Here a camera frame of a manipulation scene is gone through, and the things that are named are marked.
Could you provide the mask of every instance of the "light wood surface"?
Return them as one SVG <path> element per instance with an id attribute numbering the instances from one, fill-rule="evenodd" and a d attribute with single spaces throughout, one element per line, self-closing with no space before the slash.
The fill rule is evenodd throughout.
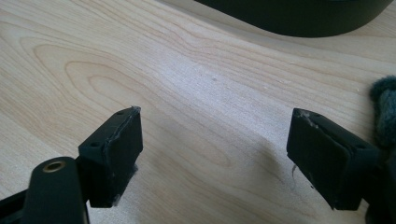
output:
<path id="1" fill-rule="evenodd" d="M 291 111 L 372 141 L 371 83 L 396 73 L 396 3 L 346 35 L 271 34 L 182 0 L 0 1 L 0 199 L 142 107 L 144 150 L 92 223 L 346 223 L 288 159 Z"/>

